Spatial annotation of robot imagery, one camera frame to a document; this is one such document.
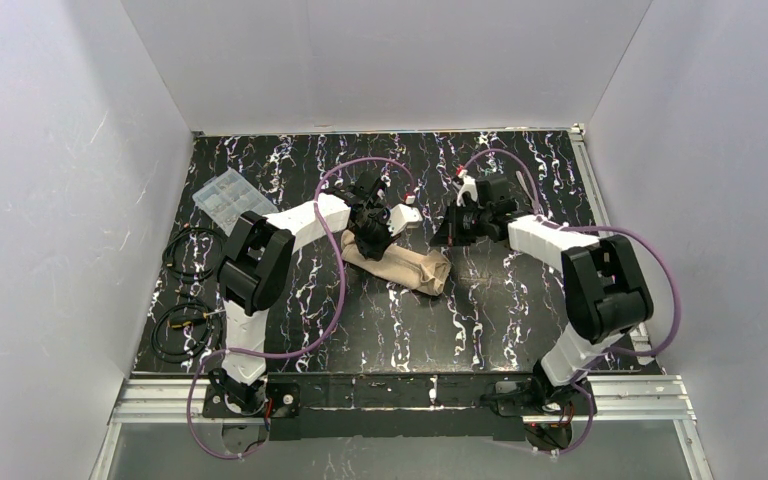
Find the beige cloth napkin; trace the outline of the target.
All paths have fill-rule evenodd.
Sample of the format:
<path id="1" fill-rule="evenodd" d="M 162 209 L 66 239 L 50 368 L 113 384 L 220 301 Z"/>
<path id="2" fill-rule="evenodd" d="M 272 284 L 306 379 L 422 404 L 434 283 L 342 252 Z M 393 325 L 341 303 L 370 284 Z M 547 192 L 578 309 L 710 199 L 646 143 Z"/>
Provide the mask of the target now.
<path id="1" fill-rule="evenodd" d="M 420 254 L 398 245 L 390 245 L 380 260 L 366 259 L 361 255 L 356 237 L 350 231 L 342 233 L 341 248 L 344 262 L 380 279 L 430 296 L 443 293 L 451 272 L 451 262 L 439 251 Z"/>

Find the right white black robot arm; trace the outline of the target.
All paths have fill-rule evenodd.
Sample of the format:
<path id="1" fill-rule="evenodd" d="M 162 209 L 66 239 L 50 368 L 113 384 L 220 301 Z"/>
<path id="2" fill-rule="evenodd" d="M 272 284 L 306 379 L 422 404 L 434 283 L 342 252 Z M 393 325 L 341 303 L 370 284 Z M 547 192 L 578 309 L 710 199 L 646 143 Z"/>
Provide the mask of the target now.
<path id="1" fill-rule="evenodd" d="M 630 240 L 552 226 L 511 195 L 499 174 L 475 179 L 461 172 L 433 247 L 470 246 L 487 238 L 529 255 L 562 274 L 568 324 L 534 367 L 546 392 L 574 384 L 623 334 L 651 318 L 653 301 Z"/>

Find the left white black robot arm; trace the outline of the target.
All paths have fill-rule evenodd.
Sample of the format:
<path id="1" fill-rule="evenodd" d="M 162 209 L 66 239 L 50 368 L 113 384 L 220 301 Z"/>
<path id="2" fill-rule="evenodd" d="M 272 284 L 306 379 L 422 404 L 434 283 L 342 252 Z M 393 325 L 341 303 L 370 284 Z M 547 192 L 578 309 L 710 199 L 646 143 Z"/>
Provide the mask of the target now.
<path id="1" fill-rule="evenodd" d="M 239 217 L 217 271 L 230 351 L 222 368 L 231 379 L 251 386 L 265 373 L 268 312 L 285 290 L 298 250 L 347 230 L 363 258 L 379 261 L 408 225 L 421 220 L 414 196 L 390 207 L 385 190 L 380 176 L 365 172 L 355 183 L 323 189 L 292 209 L 266 215 L 250 210 Z"/>

